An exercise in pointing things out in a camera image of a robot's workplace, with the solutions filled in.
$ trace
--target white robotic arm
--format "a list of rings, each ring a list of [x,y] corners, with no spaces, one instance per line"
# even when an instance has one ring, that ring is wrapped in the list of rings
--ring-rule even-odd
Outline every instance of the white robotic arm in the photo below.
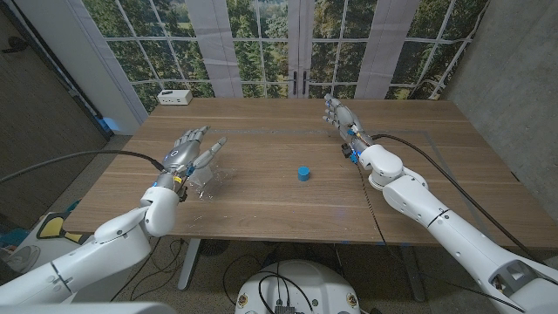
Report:
[[[364,133],[356,115],[337,99],[326,96],[327,122],[350,142],[358,162],[371,170],[370,184],[387,203],[420,223],[467,270],[500,313],[555,313],[558,308],[558,270],[503,249],[444,205],[422,176],[403,167],[395,154]]]
[[[205,167],[227,141],[222,138],[199,155],[208,129],[189,130],[175,142],[163,161],[165,170],[141,198],[143,207],[105,222],[92,241],[0,287],[0,306],[60,303],[144,259],[151,251],[147,237],[166,235],[173,228],[176,207],[186,199],[187,178]]]

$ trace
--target wall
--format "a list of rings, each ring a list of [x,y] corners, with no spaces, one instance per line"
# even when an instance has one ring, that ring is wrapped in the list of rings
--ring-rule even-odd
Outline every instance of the wall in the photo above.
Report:
[[[113,83],[65,0],[17,4],[116,134],[134,134],[140,123]]]
[[[493,0],[442,94],[555,220],[557,78],[558,1]]]

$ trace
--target wooden table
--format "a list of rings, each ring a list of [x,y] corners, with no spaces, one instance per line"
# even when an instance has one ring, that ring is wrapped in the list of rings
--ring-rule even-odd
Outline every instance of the wooden table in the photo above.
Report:
[[[368,134],[397,135],[419,146],[530,248],[558,248],[558,228],[458,108],[447,101],[344,100]],[[202,151],[220,137],[227,145],[217,165],[232,173],[210,201],[190,193],[179,204],[172,235],[194,238],[296,242],[380,242],[357,167],[321,118],[321,99],[195,99],[190,106],[159,106],[125,150],[161,159],[189,128],[210,125]],[[422,174],[449,208],[502,246],[512,246],[421,155],[379,140]],[[310,168],[300,182],[296,171]],[[70,217],[65,229],[94,232],[103,222],[139,206],[157,176],[148,162],[118,156]],[[371,204],[389,243],[437,245],[416,222],[390,208],[367,183]]]

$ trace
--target electrical outlet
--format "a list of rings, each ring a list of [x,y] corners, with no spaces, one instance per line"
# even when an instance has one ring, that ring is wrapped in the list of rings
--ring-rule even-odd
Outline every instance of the electrical outlet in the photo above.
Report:
[[[187,105],[192,100],[190,90],[162,90],[157,95],[162,105]]]

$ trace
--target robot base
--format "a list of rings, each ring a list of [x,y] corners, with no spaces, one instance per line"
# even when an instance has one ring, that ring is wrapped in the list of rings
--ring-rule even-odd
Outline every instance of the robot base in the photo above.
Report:
[[[262,282],[262,295],[268,306],[275,313],[322,313],[322,314],[358,314],[357,294],[354,289],[335,271],[319,264],[303,260],[279,262],[253,275],[241,288],[236,300],[235,314],[266,314],[258,291],[258,283],[262,278],[272,275],[265,271],[278,272],[279,275],[296,283],[308,297],[312,310],[303,294],[292,283],[289,288],[289,306],[287,305],[287,288],[282,279],[271,276]]]

